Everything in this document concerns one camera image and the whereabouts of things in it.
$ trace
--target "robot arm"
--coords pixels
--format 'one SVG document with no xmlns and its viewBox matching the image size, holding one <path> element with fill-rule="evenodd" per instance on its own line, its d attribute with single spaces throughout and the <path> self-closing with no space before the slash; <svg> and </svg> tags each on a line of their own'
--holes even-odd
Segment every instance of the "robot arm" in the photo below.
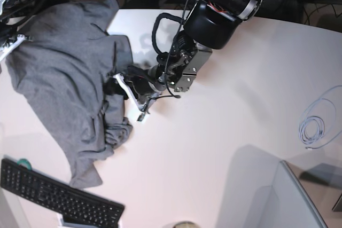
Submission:
<svg viewBox="0 0 342 228">
<path fill-rule="evenodd" d="M 27 16 L 14 25 L 8 25 L 3 13 L 22 4 L 20 0 L 0 0 L 0 61 L 21 42 L 29 39 L 17 35 L 17 28 L 34 15 L 45 0 L 36 0 Z M 116 76 L 118 85 L 134 97 L 142 117 L 160 95 L 170 89 L 187 92 L 198 71 L 209 59 L 212 49 L 222 49 L 236 28 L 255 15 L 262 0 L 196 0 L 194 8 L 184 21 L 179 17 L 161 14 L 153 28 L 152 42 L 158 55 L 158 65 L 149 70 L 129 67 L 124 76 Z M 183 25 L 176 35 L 170 53 L 162 53 L 156 44 L 156 32 L 161 19 L 172 19 Z"/>
</svg>

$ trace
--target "black cable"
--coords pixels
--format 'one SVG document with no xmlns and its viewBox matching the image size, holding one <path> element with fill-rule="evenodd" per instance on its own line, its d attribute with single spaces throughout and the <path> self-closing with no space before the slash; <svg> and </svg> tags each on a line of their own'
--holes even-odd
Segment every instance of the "black cable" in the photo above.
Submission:
<svg viewBox="0 0 342 228">
<path fill-rule="evenodd" d="M 282 0 L 279 6 L 273 11 L 273 14 L 277 13 L 286 3 L 287 0 Z"/>
<path fill-rule="evenodd" d="M 305 14 L 306 14 L 307 21 L 309 22 L 308 25 L 310 26 L 310 17 L 309 17 L 309 15 L 308 15 L 308 12 L 305 10 L 305 7 L 304 7 L 304 6 L 303 6 L 303 10 L 304 10 L 304 12 L 305 12 Z"/>
<path fill-rule="evenodd" d="M 316 11 L 318 12 L 319 9 L 325 8 L 325 7 L 327 7 L 328 5 L 330 5 L 330 4 L 327 4 L 327 5 L 323 5 L 323 6 L 317 7 L 314 11 L 312 11 L 312 12 L 309 14 L 309 16 L 308 16 L 308 18 L 306 19 L 306 21 L 304 22 L 304 24 L 306 24 L 306 23 L 308 22 L 308 20 L 310 20 L 310 17 L 311 17 L 311 15 L 312 15 L 314 12 L 316 12 Z"/>
<path fill-rule="evenodd" d="M 154 22 L 154 25 L 153 25 L 153 30 L 152 30 L 152 45 L 157 54 L 162 54 L 162 51 L 157 46 L 157 30 L 159 28 L 160 21 L 164 18 L 169 19 L 171 21 L 178 22 L 178 23 L 182 22 L 182 19 L 180 17 L 174 16 L 169 13 L 161 13 L 160 15 L 157 16 L 156 21 Z"/>
<path fill-rule="evenodd" d="M 27 22 L 32 16 L 34 16 L 44 5 L 46 0 L 40 0 L 38 4 L 35 5 L 35 7 L 29 12 L 28 15 L 26 15 L 22 20 L 18 21 L 15 24 L 9 25 L 11 27 L 19 27 L 23 25 L 25 22 Z"/>
<path fill-rule="evenodd" d="M 126 71 L 129 75 L 144 78 L 145 80 L 147 80 L 148 82 L 150 82 L 153 85 L 156 83 L 155 80 L 153 78 L 151 78 L 151 76 L 149 74 L 147 74 L 146 71 L 144 71 L 143 69 L 138 68 L 134 65 L 129 65 L 127 67 Z"/>
<path fill-rule="evenodd" d="M 342 13 L 337 14 L 336 9 L 335 9 L 335 6 L 334 6 L 334 5 L 331 5 L 331 6 L 332 6 L 332 8 L 333 8 L 333 12 L 335 13 L 335 17 L 336 17 L 336 18 L 339 18 L 339 17 L 342 15 Z"/>
<path fill-rule="evenodd" d="M 143 110 L 143 112 L 149 114 L 149 105 L 150 105 L 150 102 L 151 102 L 152 100 L 158 100 L 158 99 L 161 99 L 161 98 L 170 98 L 170 97 L 173 98 L 173 96 L 158 96 L 158 97 L 152 97 L 152 98 L 150 98 L 149 100 L 147 100 L 147 102 L 146 102 L 146 104 L 145 104 L 145 109 Z"/>
<path fill-rule="evenodd" d="M 19 4 L 7 8 L 6 11 L 0 16 L 0 20 L 3 21 L 7 18 L 13 17 L 17 12 L 31 5 L 35 0 L 19 0 Z"/>
<path fill-rule="evenodd" d="M 174 94 L 171 92 L 170 87 L 169 87 L 169 85 L 168 85 L 168 81 L 167 81 L 167 80 L 168 80 L 168 78 L 167 78 L 167 77 L 168 77 L 168 70 L 167 70 L 167 69 L 168 69 L 168 63 L 169 63 L 170 57 L 171 57 L 172 48 L 173 48 L 174 44 L 176 43 L 178 34 L 180 33 L 181 28 L 182 28 L 182 25 L 183 25 L 183 23 L 184 23 L 184 17 L 185 17 L 185 12 L 186 12 L 186 7 L 187 7 L 187 5 L 188 5 L 188 2 L 189 2 L 189 0 L 186 0 L 185 7 L 184 7 L 184 10 L 183 10 L 183 13 L 182 13 L 182 20 L 181 20 L 181 23 L 180 23 L 180 25 L 179 25 L 179 27 L 178 27 L 177 33 L 176 33 L 175 37 L 173 38 L 172 45 L 171 45 L 169 54 L 168 54 L 168 56 L 167 56 L 166 63 L 165 63 L 165 69 L 164 69 L 164 76 L 165 76 L 165 85 L 166 85 L 166 89 L 167 89 L 167 91 L 170 93 L 171 96 L 173 96 L 173 97 L 175 97 L 175 98 L 177 98 L 177 99 L 180 99 L 181 96 L 174 95 Z"/>
</svg>

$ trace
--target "green object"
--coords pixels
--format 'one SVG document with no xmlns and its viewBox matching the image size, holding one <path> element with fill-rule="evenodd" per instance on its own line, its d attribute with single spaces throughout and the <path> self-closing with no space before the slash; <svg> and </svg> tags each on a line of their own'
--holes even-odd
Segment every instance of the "green object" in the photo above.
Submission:
<svg viewBox="0 0 342 228">
<path fill-rule="evenodd" d="M 17 164 L 27 168 L 28 170 L 32 170 L 32 166 L 31 166 L 30 162 L 28 160 L 26 160 L 26 159 L 19 160 L 17 162 Z"/>
</svg>

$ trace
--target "keyboard key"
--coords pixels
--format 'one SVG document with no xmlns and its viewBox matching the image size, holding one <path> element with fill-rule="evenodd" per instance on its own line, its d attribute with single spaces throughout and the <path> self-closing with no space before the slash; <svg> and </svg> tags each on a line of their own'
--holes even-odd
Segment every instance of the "keyboard key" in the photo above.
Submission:
<svg viewBox="0 0 342 228">
<path fill-rule="evenodd" d="M 117 227 L 124 206 L 2 160 L 1 187 L 40 206 L 99 228 Z"/>
</svg>

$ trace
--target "white cable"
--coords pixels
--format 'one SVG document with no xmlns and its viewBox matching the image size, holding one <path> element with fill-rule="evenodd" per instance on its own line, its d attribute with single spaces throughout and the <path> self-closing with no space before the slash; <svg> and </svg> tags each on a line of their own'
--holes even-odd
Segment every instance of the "white cable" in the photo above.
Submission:
<svg viewBox="0 0 342 228">
<path fill-rule="evenodd" d="M 298 127 L 298 133 L 299 133 L 299 138 L 304 143 L 305 145 L 312 145 L 314 143 L 319 142 L 321 139 L 323 139 L 330 131 L 331 129 L 335 126 L 336 122 L 336 116 L 337 116 L 337 110 L 336 106 L 333 104 L 332 101 L 325 99 L 324 96 L 330 93 L 331 91 L 335 90 L 336 88 L 342 88 L 342 85 L 337 85 L 326 92 L 324 92 L 319 99 L 315 100 L 310 106 L 303 112 L 301 118 L 300 118 L 300 123 Z M 324 121 L 318 117 L 318 116 L 310 116 L 311 112 L 322 102 L 328 103 L 330 106 L 332 106 L 335 114 L 333 118 L 333 123 L 330 126 L 328 130 L 325 129 L 325 124 Z M 316 125 L 316 132 L 313 136 L 309 136 L 307 133 L 306 129 L 309 126 L 309 124 L 314 123 Z M 319 146 L 319 147 L 306 147 L 308 150 L 317 150 L 320 148 L 323 148 L 324 146 L 328 145 L 332 141 L 334 141 L 340 134 L 342 133 L 342 130 L 338 132 L 331 140 L 329 140 L 327 143 Z"/>
</svg>

